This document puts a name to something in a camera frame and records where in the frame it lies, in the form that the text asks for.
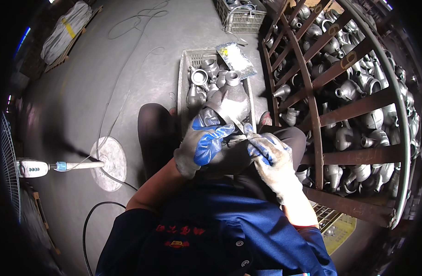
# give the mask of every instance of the stack of fittings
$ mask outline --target stack of fittings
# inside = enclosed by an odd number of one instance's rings
[[[208,59],[200,69],[190,66],[188,79],[191,86],[187,107],[191,117],[199,114],[209,125],[234,124],[243,132],[241,122],[249,115],[251,105],[239,71],[229,71],[225,63]]]
[[[303,5],[297,16],[289,22],[291,29],[297,32],[303,23],[310,16],[312,8]],[[329,30],[340,14],[336,10],[322,11],[308,28],[307,32],[299,41],[302,53],[306,53],[309,48]],[[269,49],[274,44],[283,26],[274,25],[271,38],[266,41]],[[311,74],[311,79],[315,80],[333,64],[340,61],[352,51],[363,39],[364,34],[357,24],[350,20],[332,39],[318,52],[310,61],[307,68]],[[289,44],[286,36],[283,36],[274,51],[277,59],[280,51],[283,51]],[[392,65],[392,70],[398,78],[398,85],[404,100],[408,123],[410,127],[411,158],[415,159],[421,152],[420,141],[416,138],[419,130],[420,116],[415,110],[414,97],[406,85],[406,71],[396,64],[392,53],[386,50],[387,58]],[[274,71],[276,83],[295,65],[297,59],[290,53]],[[416,83],[415,76],[407,83]],[[362,59],[353,64],[343,74],[326,84],[322,89],[315,91],[315,97],[321,106],[322,114],[326,114],[339,107],[345,106],[353,101],[378,93],[389,86],[387,77],[380,67],[380,62],[372,50]],[[273,97],[278,98],[279,105],[286,101],[304,87],[301,73],[292,76],[285,84],[274,92]],[[308,119],[309,107],[307,101],[300,101],[280,113],[282,125],[299,125]],[[344,120],[339,123],[332,123],[324,126],[322,131],[323,146],[327,152],[357,150],[369,147],[384,147],[400,143],[398,118],[395,104],[392,103],[383,108],[376,109],[357,118]],[[307,151],[312,146],[313,139],[307,141]],[[325,190],[347,196],[358,192],[363,196],[370,196],[382,190],[385,183],[389,183],[387,188],[391,196],[396,197],[395,189],[398,187],[400,163],[372,164],[356,166],[325,165],[324,178]],[[309,176],[303,178],[302,183],[307,186],[313,185]]]
[[[240,6],[246,6],[248,4],[253,5],[250,0],[226,0],[226,3],[230,7],[230,10],[233,10],[233,9],[235,9],[237,7],[240,7]],[[253,8],[252,7],[249,7],[249,6],[248,7],[245,7],[245,9],[247,9],[247,10],[253,10]]]

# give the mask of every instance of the white sack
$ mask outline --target white sack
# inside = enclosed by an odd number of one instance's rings
[[[84,27],[91,18],[93,10],[84,1],[78,1],[69,11],[58,19],[52,34],[44,42],[41,58],[52,64],[67,48],[72,41],[62,19],[70,24],[75,35]]]

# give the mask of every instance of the dark pants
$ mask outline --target dark pants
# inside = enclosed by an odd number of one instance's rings
[[[147,179],[158,172],[173,157],[181,143],[176,118],[161,105],[148,103],[140,108],[137,119],[139,143]],[[292,161],[296,171],[305,153],[306,136],[296,127],[279,128],[264,125],[260,133],[270,132],[292,148]],[[276,202],[275,193],[262,181],[252,163],[234,180],[241,184],[245,193],[255,198]]]

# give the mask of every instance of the black cable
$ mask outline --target black cable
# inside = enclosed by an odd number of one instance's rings
[[[89,265],[89,263],[88,263],[88,258],[87,258],[87,249],[85,248],[85,232],[87,231],[87,224],[88,224],[88,220],[90,219],[90,216],[91,216],[91,214],[93,213],[93,211],[97,208],[97,207],[99,207],[99,206],[101,206],[101,205],[104,205],[104,204],[116,204],[116,205],[119,205],[120,207],[123,207],[124,209],[125,209],[125,206],[124,205],[122,205],[122,204],[120,204],[120,203],[118,203],[118,202],[114,202],[114,201],[104,201],[104,202],[100,202],[100,203],[98,203],[98,204],[96,204],[91,210],[90,210],[90,212],[88,213],[88,216],[87,216],[87,218],[85,219],[85,223],[84,223],[84,230],[82,231],[82,250],[84,251],[84,259],[85,259],[85,265],[87,266],[87,271],[88,271],[88,274],[90,275],[90,276],[93,276],[93,273],[91,272],[91,269],[90,269],[90,265]]]

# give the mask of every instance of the hand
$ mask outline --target hand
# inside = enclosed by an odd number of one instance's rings
[[[286,196],[303,188],[295,176],[292,149],[271,133],[255,134],[251,124],[245,124],[243,129],[249,141],[248,153],[259,175],[284,205]]]
[[[180,147],[174,151],[177,170],[186,179],[192,179],[201,166],[207,165],[221,151],[223,138],[234,130],[232,124],[205,126],[197,115],[191,121]]]

